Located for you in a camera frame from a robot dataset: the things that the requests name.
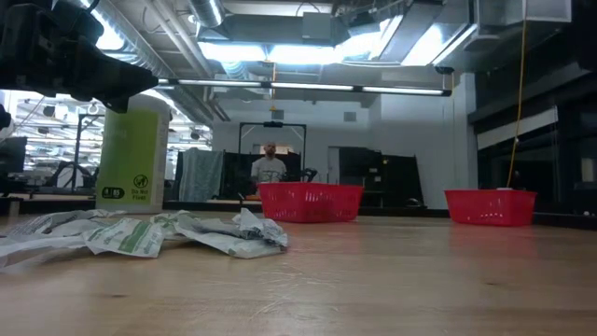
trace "green label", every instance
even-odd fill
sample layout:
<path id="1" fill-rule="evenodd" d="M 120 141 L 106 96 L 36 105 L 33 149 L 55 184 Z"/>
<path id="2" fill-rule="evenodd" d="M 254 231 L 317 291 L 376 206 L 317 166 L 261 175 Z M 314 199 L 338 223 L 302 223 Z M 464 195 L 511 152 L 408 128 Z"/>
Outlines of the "green label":
<path id="1" fill-rule="evenodd" d="M 106 111 L 97 181 L 103 203 L 151 203 L 158 122 L 158 114 L 141 109 Z"/>

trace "crumpled paper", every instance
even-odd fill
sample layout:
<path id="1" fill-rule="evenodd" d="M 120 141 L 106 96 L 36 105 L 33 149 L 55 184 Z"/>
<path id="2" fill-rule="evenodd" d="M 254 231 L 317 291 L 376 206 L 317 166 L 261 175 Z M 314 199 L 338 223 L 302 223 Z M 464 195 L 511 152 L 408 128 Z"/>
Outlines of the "crumpled paper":
<path id="1" fill-rule="evenodd" d="M 103 219 L 123 213 L 71 211 L 13 226 L 0 236 L 0 272 L 22 270 L 85 247 L 94 254 L 111 251 L 155 258 L 164 240 L 197 241 L 242 259 L 284 253 L 288 247 L 288 236 L 280 226 L 247 209 L 226 223 L 219 218 L 201 219 L 184 210 L 148 221 Z"/>

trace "yellow cable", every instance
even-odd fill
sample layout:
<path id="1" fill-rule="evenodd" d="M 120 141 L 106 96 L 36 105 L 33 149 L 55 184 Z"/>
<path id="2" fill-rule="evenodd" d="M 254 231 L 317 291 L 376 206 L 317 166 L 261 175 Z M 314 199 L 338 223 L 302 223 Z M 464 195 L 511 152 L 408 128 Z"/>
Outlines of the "yellow cable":
<path id="1" fill-rule="evenodd" d="M 514 171 L 514 157 L 516 155 L 516 147 L 518 145 L 518 138 L 519 138 L 519 127 L 521 125 L 521 115 L 522 115 L 522 89 L 524 86 L 524 61 L 525 55 L 524 52 L 526 50 L 526 13 L 527 8 L 524 9 L 524 18 L 522 18 L 522 45 L 521 45 L 521 75 L 519 79 L 519 111 L 518 116 L 516 117 L 516 131 L 514 132 L 514 144 L 512 144 L 512 155 L 510 157 L 510 170 L 507 174 L 507 184 L 506 187 L 510 187 L 510 182 L 512 182 L 512 172 Z"/>

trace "man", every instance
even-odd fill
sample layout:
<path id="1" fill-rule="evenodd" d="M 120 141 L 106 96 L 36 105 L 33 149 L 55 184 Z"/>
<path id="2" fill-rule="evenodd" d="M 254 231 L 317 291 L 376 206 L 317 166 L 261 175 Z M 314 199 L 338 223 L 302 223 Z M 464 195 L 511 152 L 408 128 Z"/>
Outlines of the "man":
<path id="1" fill-rule="evenodd" d="M 256 183 L 280 182 L 286 173 L 286 166 L 276 159 L 276 144 L 268 142 L 264 149 L 265 157 L 253 162 L 251 178 Z"/>

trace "red basket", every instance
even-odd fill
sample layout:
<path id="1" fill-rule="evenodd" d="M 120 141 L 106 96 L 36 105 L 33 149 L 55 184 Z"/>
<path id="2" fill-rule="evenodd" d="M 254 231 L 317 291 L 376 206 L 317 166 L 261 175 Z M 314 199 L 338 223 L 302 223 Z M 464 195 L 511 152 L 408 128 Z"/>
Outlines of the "red basket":
<path id="1" fill-rule="evenodd" d="M 363 188 L 323 183 L 261 183 L 259 196 L 266 218 L 321 223 L 356 218 Z"/>
<path id="2" fill-rule="evenodd" d="M 536 192 L 522 190 L 446 190 L 451 220 L 465 224 L 531 225 Z"/>

